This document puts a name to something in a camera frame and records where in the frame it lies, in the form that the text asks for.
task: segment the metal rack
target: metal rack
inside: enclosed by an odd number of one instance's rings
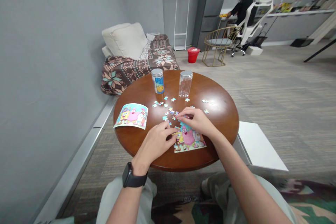
[[[188,13],[187,13],[187,25],[185,28],[185,33],[176,33],[175,28],[176,28],[176,14],[177,14],[177,0],[176,0],[176,8],[175,8],[175,24],[174,24],[174,50],[185,50],[187,48],[187,33],[188,33],[188,18],[189,18],[189,4],[190,0],[188,0]],[[185,36],[185,41],[184,41],[184,46],[175,46],[175,36]]]

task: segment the puzzle jar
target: puzzle jar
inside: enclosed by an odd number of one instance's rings
[[[163,85],[163,71],[160,68],[156,68],[152,70],[152,79],[154,83],[155,93],[163,93],[165,91],[165,87]]]
[[[190,88],[191,88],[191,82],[193,79],[193,73],[190,71],[183,71],[180,73],[180,87],[178,89],[178,95],[180,97],[188,97]]]

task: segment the wall trim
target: wall trim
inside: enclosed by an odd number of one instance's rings
[[[117,98],[108,99],[93,127],[56,184],[34,223],[54,220],[59,212],[67,206],[87,163],[100,139],[110,116],[113,113]]]
[[[284,40],[284,41],[273,41],[273,42],[264,42],[261,45],[262,46],[284,46],[292,44],[294,40]]]

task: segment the red trash can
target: red trash can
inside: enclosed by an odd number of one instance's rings
[[[200,49],[197,49],[196,47],[190,47],[188,49],[188,62],[195,63],[199,52],[200,52]]]

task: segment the silver jar lid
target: silver jar lid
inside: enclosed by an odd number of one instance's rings
[[[162,71],[161,68],[155,68],[155,69],[152,70],[152,75],[153,76],[160,76],[162,74],[163,74],[163,71]]]
[[[181,77],[183,77],[183,78],[188,78],[188,77],[192,77],[192,76],[193,76],[193,73],[190,72],[190,71],[181,72]]]

